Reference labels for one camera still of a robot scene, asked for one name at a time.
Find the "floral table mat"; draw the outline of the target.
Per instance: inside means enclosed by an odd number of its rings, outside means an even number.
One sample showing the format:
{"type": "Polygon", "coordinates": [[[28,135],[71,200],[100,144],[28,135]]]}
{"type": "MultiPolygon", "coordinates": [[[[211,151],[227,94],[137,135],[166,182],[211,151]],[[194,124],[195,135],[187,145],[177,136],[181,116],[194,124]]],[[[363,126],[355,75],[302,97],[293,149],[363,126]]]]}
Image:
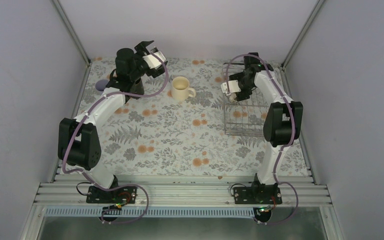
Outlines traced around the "floral table mat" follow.
{"type": "Polygon", "coordinates": [[[173,99],[164,76],[144,77],[145,93],[99,129],[100,164],[115,175],[253,176],[265,156],[264,137],[224,130],[222,59],[170,58],[171,78],[185,77],[196,97],[173,99]]]}

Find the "beige white mug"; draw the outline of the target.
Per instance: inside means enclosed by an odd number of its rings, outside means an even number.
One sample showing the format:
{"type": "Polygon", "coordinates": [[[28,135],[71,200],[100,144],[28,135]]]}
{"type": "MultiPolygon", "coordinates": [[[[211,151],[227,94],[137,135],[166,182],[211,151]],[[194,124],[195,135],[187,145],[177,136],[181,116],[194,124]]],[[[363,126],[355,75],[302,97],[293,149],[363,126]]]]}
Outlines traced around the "beige white mug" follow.
{"type": "Polygon", "coordinates": [[[232,93],[229,97],[228,97],[228,99],[229,99],[229,102],[230,103],[235,103],[237,100],[236,100],[236,97],[237,97],[237,95],[235,94],[235,93],[232,93]]]}

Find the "lilac plastic cup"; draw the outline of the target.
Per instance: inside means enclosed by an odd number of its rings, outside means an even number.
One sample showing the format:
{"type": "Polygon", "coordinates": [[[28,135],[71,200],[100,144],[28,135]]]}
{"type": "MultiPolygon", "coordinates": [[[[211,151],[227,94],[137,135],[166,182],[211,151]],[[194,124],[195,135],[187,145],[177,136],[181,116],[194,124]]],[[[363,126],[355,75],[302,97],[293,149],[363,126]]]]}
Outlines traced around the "lilac plastic cup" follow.
{"type": "Polygon", "coordinates": [[[103,92],[108,84],[108,80],[107,79],[101,79],[99,81],[96,82],[95,84],[95,89],[99,92],[103,92]]]}

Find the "black mug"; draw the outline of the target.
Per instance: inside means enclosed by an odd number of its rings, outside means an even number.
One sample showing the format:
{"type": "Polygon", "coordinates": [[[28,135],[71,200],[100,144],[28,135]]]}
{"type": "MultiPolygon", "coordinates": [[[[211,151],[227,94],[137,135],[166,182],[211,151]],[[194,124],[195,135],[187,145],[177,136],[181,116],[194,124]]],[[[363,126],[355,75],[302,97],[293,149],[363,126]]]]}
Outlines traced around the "black mug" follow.
{"type": "Polygon", "coordinates": [[[140,99],[141,96],[145,94],[145,90],[144,90],[144,86],[141,78],[137,79],[134,83],[132,83],[129,89],[129,93],[133,94],[133,96],[131,95],[130,97],[134,99],[140,99]]]}

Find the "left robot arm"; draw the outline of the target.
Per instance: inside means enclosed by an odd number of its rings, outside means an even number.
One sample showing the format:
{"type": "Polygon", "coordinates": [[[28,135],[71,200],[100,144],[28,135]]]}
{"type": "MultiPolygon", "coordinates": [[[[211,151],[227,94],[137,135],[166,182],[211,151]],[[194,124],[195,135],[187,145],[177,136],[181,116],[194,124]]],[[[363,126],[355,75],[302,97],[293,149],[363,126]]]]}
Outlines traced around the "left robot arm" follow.
{"type": "Polygon", "coordinates": [[[57,155],[62,161],[64,174],[79,173],[99,196],[111,203],[119,197],[116,177],[100,163],[102,149],[99,129],[108,118],[130,99],[151,98],[163,91],[145,94],[142,77],[157,78],[165,75],[163,85],[169,81],[166,57],[157,47],[149,50],[153,41],[142,41],[133,49],[121,48],[116,53],[115,69],[110,73],[100,97],[83,113],[64,118],[59,123],[57,155]]]}

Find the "aluminium front rail frame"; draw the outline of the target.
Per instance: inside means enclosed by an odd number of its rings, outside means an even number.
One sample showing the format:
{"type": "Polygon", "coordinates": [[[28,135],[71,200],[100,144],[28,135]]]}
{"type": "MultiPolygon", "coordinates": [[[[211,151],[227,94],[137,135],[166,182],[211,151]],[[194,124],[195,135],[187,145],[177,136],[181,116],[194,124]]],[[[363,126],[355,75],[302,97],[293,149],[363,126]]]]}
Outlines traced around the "aluminium front rail frame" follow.
{"type": "MultiPolygon", "coordinates": [[[[96,217],[106,204],[88,203],[80,195],[87,186],[80,185],[78,174],[58,174],[51,183],[41,183],[22,231],[23,240],[36,240],[45,217],[96,217]]],[[[232,196],[235,187],[249,184],[250,176],[149,176],[120,175],[121,185],[138,185],[129,203],[121,210],[124,217],[242,217],[250,218],[258,204],[240,205],[232,196]]],[[[329,240],[341,240],[343,234],[335,215],[327,186],[315,183],[311,176],[282,176],[283,202],[278,208],[315,207],[321,214],[322,226],[329,240]]]]}

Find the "metal wire dish rack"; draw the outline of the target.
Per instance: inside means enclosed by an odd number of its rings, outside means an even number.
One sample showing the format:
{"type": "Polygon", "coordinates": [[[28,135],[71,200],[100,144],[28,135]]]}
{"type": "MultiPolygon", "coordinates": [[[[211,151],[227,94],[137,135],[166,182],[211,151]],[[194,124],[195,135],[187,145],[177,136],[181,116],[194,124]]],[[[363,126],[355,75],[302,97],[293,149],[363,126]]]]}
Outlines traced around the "metal wire dish rack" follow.
{"type": "MultiPolygon", "coordinates": [[[[233,74],[241,72],[260,72],[264,74],[266,70],[275,76],[274,69],[270,64],[264,66],[262,63],[243,63],[233,62],[222,65],[221,76],[223,82],[233,81],[233,74]]],[[[238,137],[262,137],[265,117],[263,114],[269,110],[269,103],[265,100],[262,91],[254,88],[249,99],[243,101],[230,102],[229,95],[222,92],[222,110],[224,131],[227,135],[238,137]]]]}

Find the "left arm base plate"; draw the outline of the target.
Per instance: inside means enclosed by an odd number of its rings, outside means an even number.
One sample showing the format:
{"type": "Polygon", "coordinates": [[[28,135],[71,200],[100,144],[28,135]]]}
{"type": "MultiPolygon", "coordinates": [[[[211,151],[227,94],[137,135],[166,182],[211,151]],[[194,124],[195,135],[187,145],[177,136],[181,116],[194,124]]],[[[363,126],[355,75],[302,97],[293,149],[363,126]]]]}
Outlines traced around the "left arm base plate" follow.
{"type": "Polygon", "coordinates": [[[137,187],[135,186],[126,186],[114,191],[104,191],[90,186],[85,201],[88,204],[134,204],[136,195],[137,187]]]}

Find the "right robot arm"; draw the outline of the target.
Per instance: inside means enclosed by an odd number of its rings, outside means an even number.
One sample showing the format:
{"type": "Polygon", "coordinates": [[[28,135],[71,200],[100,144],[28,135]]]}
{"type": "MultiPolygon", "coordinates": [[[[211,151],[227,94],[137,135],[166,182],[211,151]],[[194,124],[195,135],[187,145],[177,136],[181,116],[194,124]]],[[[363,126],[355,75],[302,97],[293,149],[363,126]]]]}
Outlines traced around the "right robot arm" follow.
{"type": "Polygon", "coordinates": [[[229,99],[234,102],[247,100],[253,90],[258,89],[269,103],[263,124],[267,145],[261,168],[251,183],[249,196],[258,204],[276,203],[281,198],[278,167],[285,152],[300,136],[303,105],[287,95],[276,80],[274,71],[257,53],[243,54],[242,58],[243,71],[229,76],[229,99]]]}

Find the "cream ribbed mug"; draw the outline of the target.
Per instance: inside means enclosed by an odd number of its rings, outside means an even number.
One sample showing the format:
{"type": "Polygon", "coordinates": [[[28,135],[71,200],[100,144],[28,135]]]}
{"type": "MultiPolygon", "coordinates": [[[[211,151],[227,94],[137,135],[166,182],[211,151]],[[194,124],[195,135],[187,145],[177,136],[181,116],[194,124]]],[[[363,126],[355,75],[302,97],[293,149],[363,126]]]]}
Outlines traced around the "cream ribbed mug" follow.
{"type": "Polygon", "coordinates": [[[197,92],[190,87],[190,81],[183,76],[177,76],[171,81],[171,96],[177,101],[185,101],[188,98],[195,98],[197,92]]]}

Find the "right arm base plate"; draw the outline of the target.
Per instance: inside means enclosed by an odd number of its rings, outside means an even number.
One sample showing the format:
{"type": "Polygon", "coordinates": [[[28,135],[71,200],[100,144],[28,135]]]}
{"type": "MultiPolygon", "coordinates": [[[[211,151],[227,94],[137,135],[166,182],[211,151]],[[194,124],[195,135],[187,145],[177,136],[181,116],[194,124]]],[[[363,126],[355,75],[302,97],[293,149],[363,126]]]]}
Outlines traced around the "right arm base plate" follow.
{"type": "Polygon", "coordinates": [[[236,205],[270,205],[283,203],[282,194],[278,187],[266,187],[263,190],[253,190],[251,187],[234,187],[233,197],[236,205]]]}

